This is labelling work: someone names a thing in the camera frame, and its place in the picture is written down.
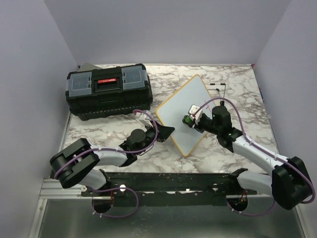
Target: marble table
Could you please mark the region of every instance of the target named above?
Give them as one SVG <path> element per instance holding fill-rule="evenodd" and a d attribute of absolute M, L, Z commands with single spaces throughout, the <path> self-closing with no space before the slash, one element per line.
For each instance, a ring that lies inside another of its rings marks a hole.
<path fill-rule="evenodd" d="M 179 66 L 179 65 L 146 65 L 151 80 L 154 101 L 151 112 L 169 95 L 175 92 L 193 75 L 199 74 L 205 83 L 226 83 L 226 98 L 238 108 L 246 133 L 256 142 L 276 152 L 270 124 L 264 109 L 259 88 L 251 66 Z M 224 87 L 207 86 L 212 96 L 223 95 Z M 229 106 L 233 126 L 240 128 L 234 110 Z M 132 130 L 144 128 L 131 115 L 119 115 L 103 119 L 81 121 L 72 116 L 67 132 L 65 146 L 79 138 L 104 146 L 116 147 Z M 108 172 L 161 172 L 161 173 L 230 173 L 238 168 L 247 168 L 253 172 L 263 172 L 261 168 L 242 156 L 232 154 L 222 148 L 214 135 L 207 135 L 193 150 L 190 156 L 183 158 L 173 141 L 155 143 L 152 150 L 128 167 L 102 167 Z"/>

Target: tabletop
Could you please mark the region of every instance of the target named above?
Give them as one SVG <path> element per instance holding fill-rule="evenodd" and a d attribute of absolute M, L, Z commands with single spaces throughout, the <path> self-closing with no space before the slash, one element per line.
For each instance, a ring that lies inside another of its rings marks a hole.
<path fill-rule="evenodd" d="M 116 65 L 99 65 L 107 68 Z M 204 83 L 226 83 L 225 97 L 238 108 L 246 134 L 257 143 L 277 152 L 271 127 L 261 94 L 251 66 L 179 66 L 145 65 L 150 77 L 155 109 L 193 75 L 199 74 Z M 211 96 L 217 96 L 218 88 L 223 96 L 224 86 L 207 86 Z M 238 118 L 230 105 L 233 126 L 240 128 Z M 92 144 L 102 147 L 117 147 L 130 133 L 144 126 L 133 114 L 81 121 L 72 115 L 67 131 L 65 147 L 79 138 L 87 138 Z M 261 168 L 246 158 L 222 148 L 216 137 L 208 134 L 192 153 L 183 158 L 173 141 L 156 142 L 153 149 L 127 167 L 100 167 L 108 172 L 147 172 L 147 173 L 230 173 L 239 168 L 253 172 L 263 172 Z"/>

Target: red object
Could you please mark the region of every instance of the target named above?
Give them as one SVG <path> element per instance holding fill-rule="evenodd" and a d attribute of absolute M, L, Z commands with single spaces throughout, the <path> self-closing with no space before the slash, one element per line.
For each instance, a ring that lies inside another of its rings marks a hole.
<path fill-rule="evenodd" d="M 110 82 L 116 82 L 116 81 L 117 81 L 116 78 L 108 78 L 108 79 L 98 80 L 98 83 L 110 83 Z"/>

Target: toolbox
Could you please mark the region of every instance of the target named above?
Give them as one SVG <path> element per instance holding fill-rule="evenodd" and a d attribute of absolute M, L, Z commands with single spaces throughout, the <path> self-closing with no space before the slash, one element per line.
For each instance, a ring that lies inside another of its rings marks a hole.
<path fill-rule="evenodd" d="M 149 110 L 150 78 L 143 64 L 71 72 L 67 77 L 69 110 L 81 120 Z"/>

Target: orange border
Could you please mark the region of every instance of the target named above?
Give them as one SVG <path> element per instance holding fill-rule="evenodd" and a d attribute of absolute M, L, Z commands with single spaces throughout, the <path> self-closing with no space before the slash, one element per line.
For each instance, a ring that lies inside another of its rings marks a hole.
<path fill-rule="evenodd" d="M 205 86 L 207 92 L 209 93 L 205 83 L 203 82 L 202 78 L 200 77 L 199 74 L 195 74 L 193 77 L 191 77 L 191 79 L 187 80 L 186 83 L 184 83 L 179 89 L 177 89 L 172 95 L 170 95 L 166 100 L 164 100 L 164 102 L 162 102 L 161 105 L 159 105 L 156 110 L 155 110 L 155 114 L 157 115 L 159 121 L 162 123 L 162 125 L 164 125 L 164 123 L 162 122 L 161 118 L 158 115 L 158 109 L 163 106 L 164 103 L 166 103 L 171 97 L 173 97 L 179 90 L 181 90 L 187 83 L 189 83 L 192 79 L 194 79 L 196 76 L 198 76 L 200 78 L 200 80 L 202 81 L 203 85 Z M 176 141 L 174 140 L 173 136 L 171 135 L 170 138 L 173 140 L 174 144 L 176 145 L 176 147 L 178 148 L 179 152 L 182 154 L 183 157 L 187 157 L 190 155 L 190 153 L 196 148 L 196 146 L 199 144 L 199 142 L 201 142 L 201 140 L 203 139 L 203 137 L 206 135 L 207 133 L 203 134 L 202 138 L 197 142 L 197 144 L 193 147 L 193 149 L 191 149 L 191 151 L 189 151 L 189 153 L 187 155 L 184 155 L 183 152 L 181 151 L 181 149 L 179 148 L 178 144 L 176 143 Z"/>

